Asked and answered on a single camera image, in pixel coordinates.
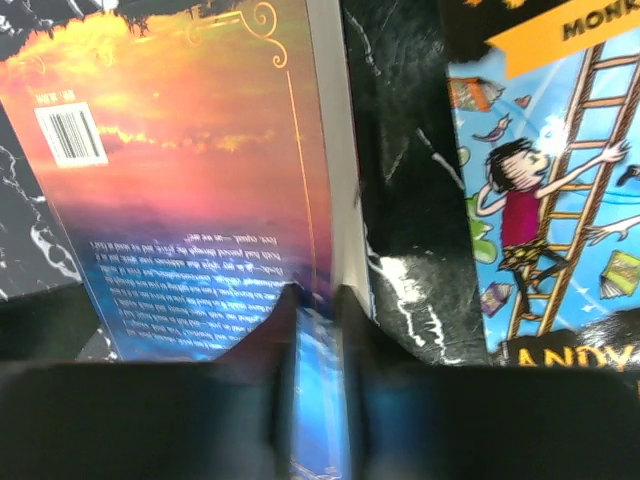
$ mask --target barcode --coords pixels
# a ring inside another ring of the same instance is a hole
[[[86,102],[36,108],[35,113],[59,167],[109,163]]]

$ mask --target red shirt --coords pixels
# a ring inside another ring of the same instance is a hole
[[[502,246],[522,245],[538,236],[539,187],[526,192],[507,192],[507,204],[502,210]]]

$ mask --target orange banner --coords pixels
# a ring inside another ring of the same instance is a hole
[[[572,0],[487,40],[506,55],[506,78],[640,27],[640,0]]]

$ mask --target back cover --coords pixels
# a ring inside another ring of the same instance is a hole
[[[490,352],[640,361],[640,5],[443,1]]]
[[[0,98],[117,357],[215,358],[290,281],[322,304],[305,2],[91,3],[0,4]]]

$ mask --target cartoon boy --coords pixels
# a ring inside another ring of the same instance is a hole
[[[521,138],[495,148],[487,159],[488,183],[478,194],[476,214],[493,215],[502,210],[501,240],[504,259],[498,270],[513,272],[522,299],[522,318],[539,320],[531,313],[527,284],[522,276],[525,267],[533,267],[541,256],[555,262],[547,270],[530,279],[534,290],[541,282],[568,266],[567,260],[549,248],[546,238],[539,235],[539,210],[541,200],[557,192],[587,170],[602,163],[615,163],[624,158],[627,146],[622,142],[607,146],[600,155],[575,168],[564,177],[543,185],[544,175],[550,164],[547,155],[535,150],[530,140]],[[504,193],[491,205],[484,206],[491,191]]]

